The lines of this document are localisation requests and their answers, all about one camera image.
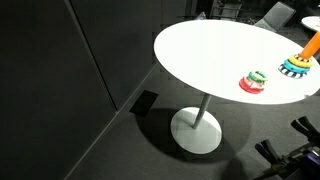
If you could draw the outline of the black floor plate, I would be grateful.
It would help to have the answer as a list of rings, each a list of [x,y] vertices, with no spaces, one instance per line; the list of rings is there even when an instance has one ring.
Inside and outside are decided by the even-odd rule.
[[[156,93],[144,90],[131,107],[130,112],[138,116],[146,116],[157,97]]]

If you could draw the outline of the grey chair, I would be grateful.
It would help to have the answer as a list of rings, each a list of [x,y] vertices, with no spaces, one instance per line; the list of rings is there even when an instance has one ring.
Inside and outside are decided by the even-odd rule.
[[[256,27],[272,32],[279,31],[295,14],[296,10],[278,1],[272,8],[255,23]]]

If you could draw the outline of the round white pedestal table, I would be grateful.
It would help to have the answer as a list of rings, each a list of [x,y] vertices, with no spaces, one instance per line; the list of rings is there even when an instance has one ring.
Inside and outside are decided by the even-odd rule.
[[[176,112],[174,140],[184,150],[207,154],[222,139],[216,118],[207,111],[213,96],[262,105],[306,99],[320,88],[320,67],[295,79],[278,67],[302,51],[295,42],[266,29],[224,20],[191,20],[161,31],[154,42],[159,63],[172,76],[204,93],[199,107]]]

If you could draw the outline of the metal frame chair background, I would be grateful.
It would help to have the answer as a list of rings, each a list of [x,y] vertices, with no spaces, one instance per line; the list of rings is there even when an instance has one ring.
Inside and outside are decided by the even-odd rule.
[[[244,0],[213,0],[210,18],[236,21],[243,4]]]

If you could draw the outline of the orange stacking stand post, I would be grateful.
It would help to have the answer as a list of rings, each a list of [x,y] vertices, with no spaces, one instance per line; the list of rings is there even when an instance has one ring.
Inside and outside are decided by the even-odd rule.
[[[310,59],[320,48],[320,31],[317,31],[309,40],[299,56],[303,59]]]

